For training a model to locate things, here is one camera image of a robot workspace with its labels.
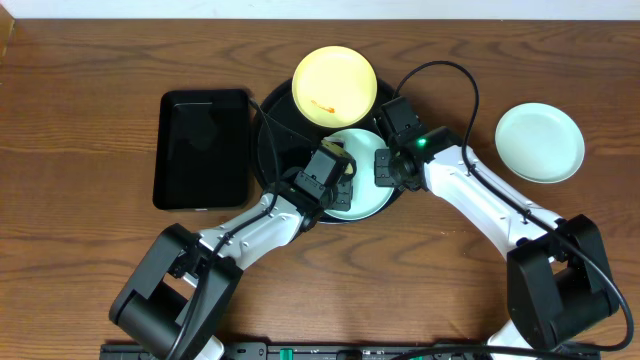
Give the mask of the round black tray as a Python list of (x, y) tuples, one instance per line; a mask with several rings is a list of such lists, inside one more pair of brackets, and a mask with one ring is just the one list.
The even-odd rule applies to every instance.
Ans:
[(251, 161), (258, 183), (266, 188), (275, 181), (277, 171), (305, 167), (320, 140), (334, 131), (310, 122), (299, 112), (290, 79), (276, 87), (261, 108), (270, 117), (270, 127), (263, 126), (259, 114), (254, 117)]

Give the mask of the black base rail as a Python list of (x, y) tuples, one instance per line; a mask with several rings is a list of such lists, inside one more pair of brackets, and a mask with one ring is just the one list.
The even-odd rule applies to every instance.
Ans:
[[(224, 346), (221, 360), (389, 360), (418, 351), (419, 347), (299, 344), (270, 345), (238, 342)], [(103, 344), (99, 360), (149, 360), (148, 351), (134, 344)]]

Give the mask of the mint green plate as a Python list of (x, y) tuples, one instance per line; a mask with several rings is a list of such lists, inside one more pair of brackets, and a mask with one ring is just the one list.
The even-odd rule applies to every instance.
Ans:
[(348, 211), (327, 210), (326, 214), (345, 221), (361, 220), (375, 214), (391, 198), (390, 187), (375, 185), (375, 151), (386, 149), (383, 139), (364, 129), (351, 128), (333, 133), (327, 140), (338, 141), (355, 159), (356, 173), (352, 179), (352, 199)]
[(542, 184), (570, 178), (585, 157), (585, 141), (577, 124), (562, 110), (543, 103), (508, 110), (497, 124), (495, 145), (513, 173)]

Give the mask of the black rectangular water tray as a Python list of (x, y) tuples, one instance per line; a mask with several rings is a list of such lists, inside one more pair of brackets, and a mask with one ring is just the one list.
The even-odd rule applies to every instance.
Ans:
[(152, 202), (224, 209), (249, 198), (250, 110), (242, 89), (174, 90), (160, 101)]

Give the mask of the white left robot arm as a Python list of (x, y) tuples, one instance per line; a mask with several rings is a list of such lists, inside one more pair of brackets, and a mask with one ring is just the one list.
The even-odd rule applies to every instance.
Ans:
[(214, 334), (244, 271), (266, 253), (310, 230), (340, 202), (356, 173), (319, 182), (296, 169), (249, 210), (193, 233), (164, 229), (117, 295), (109, 319), (157, 359), (219, 359)]

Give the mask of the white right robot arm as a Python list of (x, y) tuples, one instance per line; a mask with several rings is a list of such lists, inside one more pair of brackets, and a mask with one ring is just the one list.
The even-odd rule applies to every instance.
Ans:
[(405, 126), (383, 136), (377, 185), (431, 192), (494, 244), (506, 260), (511, 326), (529, 349), (555, 350), (625, 307), (589, 218), (566, 220), (531, 202), (446, 127)]

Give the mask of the yellow plate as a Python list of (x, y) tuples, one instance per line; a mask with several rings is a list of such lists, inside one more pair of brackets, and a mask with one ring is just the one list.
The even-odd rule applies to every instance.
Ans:
[(299, 112), (326, 128), (344, 128), (362, 120), (377, 96), (377, 77), (369, 61), (343, 46), (326, 46), (306, 55), (292, 78)]

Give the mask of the green yellow sponge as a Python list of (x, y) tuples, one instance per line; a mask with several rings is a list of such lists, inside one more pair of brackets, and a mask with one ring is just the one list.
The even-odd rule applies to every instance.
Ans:
[(336, 137), (325, 137), (321, 143), (329, 150), (332, 158), (339, 165), (342, 176), (347, 180), (353, 178), (357, 171), (357, 166), (354, 157), (346, 151), (346, 141)]

